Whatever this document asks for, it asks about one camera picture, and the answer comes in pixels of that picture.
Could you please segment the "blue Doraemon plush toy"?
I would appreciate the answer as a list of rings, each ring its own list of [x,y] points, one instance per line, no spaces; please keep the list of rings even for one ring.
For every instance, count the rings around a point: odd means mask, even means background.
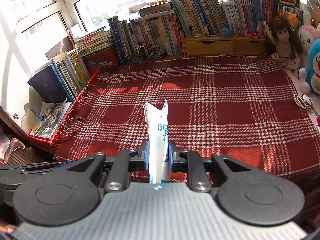
[[[304,94],[315,93],[320,94],[320,66],[319,66],[319,52],[320,52],[320,40],[317,39],[311,45],[308,51],[308,68],[301,68],[299,70],[299,77],[303,81],[299,84],[300,90]]]

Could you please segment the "white blue paper bag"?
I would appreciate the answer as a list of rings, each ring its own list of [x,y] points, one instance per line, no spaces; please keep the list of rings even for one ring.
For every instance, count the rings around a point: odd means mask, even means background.
[[[162,109],[150,103],[144,105],[146,129],[149,139],[149,183],[170,181],[168,102]]]

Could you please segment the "pink ribbed suitcase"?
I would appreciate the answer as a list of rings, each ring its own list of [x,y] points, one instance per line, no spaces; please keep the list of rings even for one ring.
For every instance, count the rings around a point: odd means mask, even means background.
[[[18,139],[1,138],[1,165],[20,165],[42,163],[44,159],[36,154],[32,147],[28,148]]]

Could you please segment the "brown-haired doll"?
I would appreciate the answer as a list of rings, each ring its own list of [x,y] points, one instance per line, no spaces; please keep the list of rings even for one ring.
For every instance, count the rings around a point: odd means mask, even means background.
[[[298,71],[302,66],[302,46],[295,30],[283,16],[273,17],[265,27],[265,50],[283,68]]]

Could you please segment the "blue yarn ball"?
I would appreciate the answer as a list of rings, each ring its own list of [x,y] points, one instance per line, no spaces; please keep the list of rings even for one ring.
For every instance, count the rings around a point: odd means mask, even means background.
[[[220,34],[222,37],[231,37],[232,31],[229,28],[222,28],[220,29]]]

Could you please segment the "stack of flat books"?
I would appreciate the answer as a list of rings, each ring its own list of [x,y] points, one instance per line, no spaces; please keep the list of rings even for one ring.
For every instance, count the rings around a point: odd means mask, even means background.
[[[85,57],[109,48],[113,44],[114,41],[110,30],[101,27],[96,31],[87,33],[85,36],[78,38],[78,40],[75,41],[73,48],[78,50],[81,57]]]

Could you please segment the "miniature black bicycle model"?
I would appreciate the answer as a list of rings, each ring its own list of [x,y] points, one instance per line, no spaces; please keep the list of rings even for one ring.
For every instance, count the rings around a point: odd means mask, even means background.
[[[144,46],[141,42],[137,44],[137,53],[133,55],[133,63],[142,63],[144,60],[154,59],[159,60],[163,57],[164,50],[159,46],[152,44]]]

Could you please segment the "wooden desk organizer with drawers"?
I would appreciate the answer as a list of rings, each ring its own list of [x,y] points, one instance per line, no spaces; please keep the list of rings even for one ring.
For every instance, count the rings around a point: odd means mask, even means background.
[[[184,57],[214,55],[258,55],[264,52],[264,39],[250,37],[223,37],[200,35],[185,37],[180,33]]]

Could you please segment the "white pink plush toy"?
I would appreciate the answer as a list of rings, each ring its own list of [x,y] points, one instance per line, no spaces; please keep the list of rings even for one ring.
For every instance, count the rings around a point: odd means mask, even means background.
[[[309,24],[302,25],[298,31],[297,36],[300,41],[302,52],[301,52],[301,59],[302,65],[308,65],[308,52],[311,45],[319,39],[319,30]]]

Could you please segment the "red white plaid blanket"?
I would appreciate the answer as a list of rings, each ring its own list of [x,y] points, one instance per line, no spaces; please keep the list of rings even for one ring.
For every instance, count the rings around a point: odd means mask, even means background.
[[[169,139],[210,157],[228,155],[306,189],[319,183],[319,135],[271,58],[195,57],[112,66],[88,85],[53,142],[54,158],[139,148],[145,103],[168,103]]]

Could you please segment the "large red book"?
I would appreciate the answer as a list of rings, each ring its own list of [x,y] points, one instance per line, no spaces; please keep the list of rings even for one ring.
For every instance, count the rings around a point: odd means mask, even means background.
[[[174,30],[174,46],[175,46],[176,54],[181,56],[183,54],[183,50],[182,50],[182,43],[180,39],[180,31],[176,23],[175,14],[171,14],[170,18],[171,18],[171,23]]]

